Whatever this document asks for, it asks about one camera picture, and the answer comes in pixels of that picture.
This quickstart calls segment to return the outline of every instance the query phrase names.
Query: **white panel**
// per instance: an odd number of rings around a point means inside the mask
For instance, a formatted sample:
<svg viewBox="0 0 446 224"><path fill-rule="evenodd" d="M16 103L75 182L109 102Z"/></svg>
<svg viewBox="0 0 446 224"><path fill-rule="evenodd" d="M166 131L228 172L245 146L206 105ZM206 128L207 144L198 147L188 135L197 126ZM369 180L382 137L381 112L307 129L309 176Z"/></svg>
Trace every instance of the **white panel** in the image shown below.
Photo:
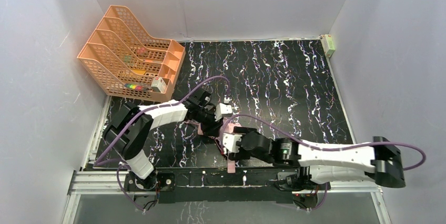
<svg viewBox="0 0 446 224"><path fill-rule="evenodd" d="M329 31L345 0L98 0L126 5L149 33L173 39L262 39Z"/></svg>
<svg viewBox="0 0 446 224"><path fill-rule="evenodd" d="M444 223L446 0L346 0L331 29L333 74L358 142L417 145L427 162L383 188L392 223ZM420 160L401 148L404 166Z"/></svg>
<svg viewBox="0 0 446 224"><path fill-rule="evenodd" d="M0 0L1 223L60 223L105 98L76 59L96 0Z"/></svg>
<svg viewBox="0 0 446 224"><path fill-rule="evenodd" d="M147 178L154 170L153 165L149 162L143 149L134 158L127 159L126 162L130 165L133 173L142 179Z"/></svg>
<svg viewBox="0 0 446 224"><path fill-rule="evenodd" d="M346 167L314 165L310 167L310 174L311 181L320 185L332 181L365 180L374 182L364 171Z"/></svg>
<svg viewBox="0 0 446 224"><path fill-rule="evenodd" d="M339 148L338 144L317 144L310 141L303 141L309 145L319 148ZM375 166L370 161L375 159L372 147L361 147L342 151L322 151L315 150L304 145L299 145L298 154L301 155L299 164L303 167L312 165L341 166L373 173Z"/></svg>
<svg viewBox="0 0 446 224"><path fill-rule="evenodd" d="M171 100L156 105L139 106L139 109L144 110L149 107L156 107L159 105L174 104L174 103L178 103L178 101ZM150 130L152 130L162 125L166 125L169 123L178 123L180 121L183 121L187 114L187 108L183 104L179 104L177 106L172 106L172 107L156 108L154 110L147 111L146 114L152 116L153 123L152 126L150 127Z"/></svg>
<svg viewBox="0 0 446 224"><path fill-rule="evenodd" d="M238 153L239 148L237 146L237 142L241 140L242 135L239 134L228 134L223 133L223 146L226 148L225 150Z"/></svg>

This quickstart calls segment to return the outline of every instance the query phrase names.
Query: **mesh holder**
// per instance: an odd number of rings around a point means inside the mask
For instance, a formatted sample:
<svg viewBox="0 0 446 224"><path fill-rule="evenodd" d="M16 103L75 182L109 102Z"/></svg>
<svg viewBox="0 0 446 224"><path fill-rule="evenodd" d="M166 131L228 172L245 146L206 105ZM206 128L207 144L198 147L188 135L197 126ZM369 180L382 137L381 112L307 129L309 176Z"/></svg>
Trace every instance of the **mesh holder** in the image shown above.
<svg viewBox="0 0 446 224"><path fill-rule="evenodd" d="M144 60L150 60L153 62L162 62L166 55L166 50L153 49L152 47L146 47L142 42L133 34L130 28L119 18L104 17L99 23L99 29L113 31L117 37L134 53L138 58Z"/></svg>
<svg viewBox="0 0 446 224"><path fill-rule="evenodd" d="M185 49L174 40L151 37L127 7L111 6L77 58L108 95L166 102L174 92ZM164 80L164 93L148 90L154 78Z"/></svg>
<svg viewBox="0 0 446 224"><path fill-rule="evenodd" d="M105 17L121 19L146 47L154 49L169 48L170 40L150 36L128 7L112 5L105 14Z"/></svg>

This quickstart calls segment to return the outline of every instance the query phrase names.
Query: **robotic arm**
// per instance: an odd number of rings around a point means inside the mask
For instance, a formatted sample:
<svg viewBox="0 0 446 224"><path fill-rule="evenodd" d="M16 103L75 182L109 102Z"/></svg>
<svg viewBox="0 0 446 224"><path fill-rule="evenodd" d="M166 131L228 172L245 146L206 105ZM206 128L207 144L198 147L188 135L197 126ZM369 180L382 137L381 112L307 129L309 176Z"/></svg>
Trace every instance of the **robotic arm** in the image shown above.
<svg viewBox="0 0 446 224"><path fill-rule="evenodd" d="M200 123L205 136L218 137L223 117L232 115L228 103L229 99L225 98L224 103L214 105L210 93L198 89L180 105L156 108L141 115L113 148L130 166L138 182L146 189L153 188L157 182L157 170L143 150L149 132L165 124L194 120ZM148 107L124 104L105 129L105 140L110 144L138 112ZM373 140L387 141L384 137L374 137ZM339 145L303 142L308 146L290 138L270 139L254 128L235 127L233 133L222 133L220 144L230 160L255 157L276 167L297 168L298 172L279 180L278 186L282 189L302 190L336 180L370 180L392 188L406 185L401 152L395 146L322 151L309 146L328 149L339 148Z"/></svg>

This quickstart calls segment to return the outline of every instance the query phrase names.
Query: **small device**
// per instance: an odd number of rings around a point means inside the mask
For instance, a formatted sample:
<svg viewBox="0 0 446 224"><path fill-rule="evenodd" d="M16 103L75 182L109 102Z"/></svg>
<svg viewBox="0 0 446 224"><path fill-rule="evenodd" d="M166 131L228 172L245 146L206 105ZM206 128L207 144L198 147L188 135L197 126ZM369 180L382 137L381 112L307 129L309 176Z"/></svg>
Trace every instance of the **small device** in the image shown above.
<svg viewBox="0 0 446 224"><path fill-rule="evenodd" d="M331 57L331 55L333 55L334 51L336 50L331 35L322 35L321 42L323 53L326 57Z"/></svg>
<svg viewBox="0 0 446 224"><path fill-rule="evenodd" d="M157 93L165 93L167 85L162 78L155 77L154 80L152 81L151 88L153 91Z"/></svg>

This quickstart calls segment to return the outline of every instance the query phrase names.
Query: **wire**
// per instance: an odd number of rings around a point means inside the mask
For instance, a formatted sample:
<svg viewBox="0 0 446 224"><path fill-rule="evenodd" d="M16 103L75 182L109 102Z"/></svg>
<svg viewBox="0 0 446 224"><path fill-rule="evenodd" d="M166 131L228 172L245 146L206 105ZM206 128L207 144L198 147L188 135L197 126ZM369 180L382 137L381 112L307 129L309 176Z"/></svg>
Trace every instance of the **wire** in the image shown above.
<svg viewBox="0 0 446 224"><path fill-rule="evenodd" d="M113 148L113 146L116 144L116 142L119 141L119 139L123 136L123 134L125 133L125 131L141 116L143 115L145 112L147 111L151 111L157 108L163 108L163 107L172 107L172 106L178 106L181 103L183 103L187 98L189 98L190 95L192 95L198 88L200 88L202 85L204 85L205 83L214 80L216 78L222 78L226 81L228 88L226 89L226 95L230 95L230 83L228 78L226 78L225 76L214 76L214 77L210 77L208 79L205 79L203 82L201 82L200 84L198 84L194 89L192 89L192 91L190 91L186 96L184 96L183 99L181 99L179 102L177 103L173 103L173 104L162 104L162 105L158 105L158 106L153 106L153 107L148 107L142 111L140 111L139 113L137 113L125 126L124 128L121 130L121 132L119 132L119 134L115 137L115 139L108 145L108 147L104 150L104 152L102 152L102 154L100 154L100 156L96 159L95 162L95 166L98 166L98 164L101 163L101 160L111 151L111 149Z"/></svg>
<svg viewBox="0 0 446 224"><path fill-rule="evenodd" d="M119 171L120 171L122 168L124 168L124 165L120 165L120 166L118 167L118 169L116 170L116 179L118 180L118 185L119 185L119 187L121 188L121 191L124 193L124 195L126 196L126 198L127 198L130 202L132 202L133 205L135 205L135 207L136 207L138 210L141 210L141 211L145 212L146 210L145 210L143 207L141 207L140 205L136 204L136 202L133 201L133 199L129 196L129 194L126 192L126 190L125 190L124 187L122 186L122 184L121 184L121 180L119 179Z"/></svg>
<svg viewBox="0 0 446 224"><path fill-rule="evenodd" d="M321 202L319 204L317 204L314 208L311 208L310 210L316 210L322 206L322 204L325 202L325 199L327 197L327 192L328 192L328 183L325 184L325 190L323 191L323 197L322 197Z"/></svg>
<svg viewBox="0 0 446 224"><path fill-rule="evenodd" d="M287 136L288 138L290 138L290 139L296 141L297 143L299 143L299 144L301 144L301 145L304 145L304 146L306 146L306 147L309 147L309 148L311 148L311 149L315 149L315 150L321 150L321 151L342 151L342 150L349 150L349 149L357 149L357 148L361 148L361 147L373 147L373 146L393 145L393 146L402 146L402 147L406 147L406 148L414 149L414 150L418 151L418 152L421 154L421 156L422 156L421 161L419 161L417 164L412 165L412 166L409 166L409 167L405 167L405 168L403 168L403 170L411 170L411 169L415 169L416 167L421 166L421 165L426 161L426 153L425 153L422 149L418 148L417 146L411 145L411 144L405 144L405 143L403 143L403 142L389 142L389 141L385 141L385 142L366 142L366 143L364 143L364 144L356 144L356 145L351 145L351 146L348 146L348 147L340 147L340 148L320 148L320 147L317 147L317 146L313 146L313 145L307 144L307 143L303 142L302 140L300 140L300 139L298 139L298 138L296 138L296 137L290 135L290 134L287 133L287 132L284 132L283 130L277 128L277 127L274 126L273 124L268 123L268 122L266 122L266 121L264 121L264 120L262 120L262 119L260 119L260 118L257 118L257 117L252 116L252 115L244 115L244 114L233 115L233 116L231 116L231 117L230 117L230 118L223 124L223 126L222 126L221 129L220 129L220 144L221 144L221 142L223 142L223 140L222 140L222 138L223 138L223 133L222 133L222 132L225 131L226 127L228 126L228 124L229 124L233 119L235 119L235 118L237 118L237 117L241 117L241 116L243 116L243 117L249 117L249 118L258 120L259 122L261 122L261 123L263 123L263 124L265 124L265 125L267 125L267 126L273 128L274 130L276 130L276 131L278 131L278 132L284 134L284 135Z"/></svg>
<svg viewBox="0 0 446 224"><path fill-rule="evenodd" d="M155 202L156 202L156 200L152 200L152 201L147 202L147 203L144 205L144 209L146 209L146 207L147 207L150 203L152 203L152 205L153 205L153 203L155 203Z"/></svg>

